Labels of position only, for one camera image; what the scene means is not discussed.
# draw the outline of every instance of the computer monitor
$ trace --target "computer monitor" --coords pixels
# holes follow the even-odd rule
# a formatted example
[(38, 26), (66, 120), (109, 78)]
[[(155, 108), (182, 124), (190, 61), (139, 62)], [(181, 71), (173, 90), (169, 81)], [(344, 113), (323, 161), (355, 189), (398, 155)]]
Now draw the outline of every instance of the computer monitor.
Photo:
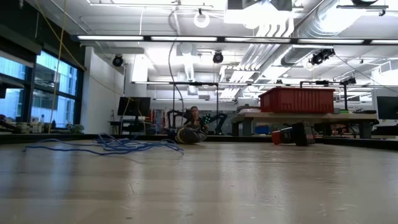
[(377, 110), (379, 119), (398, 119), (398, 97), (378, 96)]
[(119, 116), (149, 116), (149, 110), (150, 97), (120, 97)]

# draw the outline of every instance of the workbench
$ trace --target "workbench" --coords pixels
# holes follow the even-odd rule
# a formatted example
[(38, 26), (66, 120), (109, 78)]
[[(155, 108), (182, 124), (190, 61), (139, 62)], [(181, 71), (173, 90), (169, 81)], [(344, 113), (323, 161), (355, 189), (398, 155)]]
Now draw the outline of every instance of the workbench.
[(239, 136), (239, 124), (242, 123), (243, 136), (252, 135), (252, 125), (256, 123), (293, 124), (298, 122), (319, 123), (350, 123), (359, 124), (359, 137), (372, 138), (371, 123), (377, 120), (376, 114), (307, 114), (307, 113), (242, 113), (231, 119), (232, 135)]

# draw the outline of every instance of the red bin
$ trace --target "red bin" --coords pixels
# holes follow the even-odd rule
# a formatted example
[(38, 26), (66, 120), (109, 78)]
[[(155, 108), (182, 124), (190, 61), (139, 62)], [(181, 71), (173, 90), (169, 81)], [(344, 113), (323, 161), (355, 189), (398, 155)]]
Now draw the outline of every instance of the red bin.
[(261, 94), (262, 112), (333, 113), (331, 89), (275, 87)]

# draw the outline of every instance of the laboratory room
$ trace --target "laboratory room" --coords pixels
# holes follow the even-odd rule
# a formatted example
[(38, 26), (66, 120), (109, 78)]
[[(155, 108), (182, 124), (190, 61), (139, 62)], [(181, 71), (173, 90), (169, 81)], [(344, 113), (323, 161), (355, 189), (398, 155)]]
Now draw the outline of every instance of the laboratory room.
[(2, 223), (397, 223), (398, 1), (0, 11)]

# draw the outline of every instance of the blue cable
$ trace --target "blue cable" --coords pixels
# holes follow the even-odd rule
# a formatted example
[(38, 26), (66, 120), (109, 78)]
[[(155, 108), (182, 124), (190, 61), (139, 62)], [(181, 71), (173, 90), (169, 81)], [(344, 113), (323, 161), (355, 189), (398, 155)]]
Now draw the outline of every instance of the blue cable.
[[(137, 136), (135, 136), (132, 140), (116, 139), (106, 133), (100, 133), (98, 135), (98, 139), (93, 141), (93, 143), (96, 144), (77, 144), (77, 143), (63, 142), (58, 139), (44, 139), (36, 142), (32, 146), (26, 146), (24, 152), (26, 152), (28, 149), (48, 149), (51, 151), (62, 151), (62, 152), (90, 152), (93, 154), (97, 154), (99, 156), (108, 156), (114, 154), (119, 154), (119, 155), (127, 154), (130, 152), (141, 152), (148, 149), (152, 149), (153, 147), (168, 147), (184, 155), (184, 149), (179, 147), (177, 143), (175, 143), (172, 140), (164, 139), (160, 142), (137, 142), (135, 141), (136, 138)], [(59, 142), (70, 146), (102, 147), (103, 150), (105, 150), (106, 152), (96, 152), (88, 149), (56, 149), (47, 146), (38, 146), (39, 143), (43, 142)]]

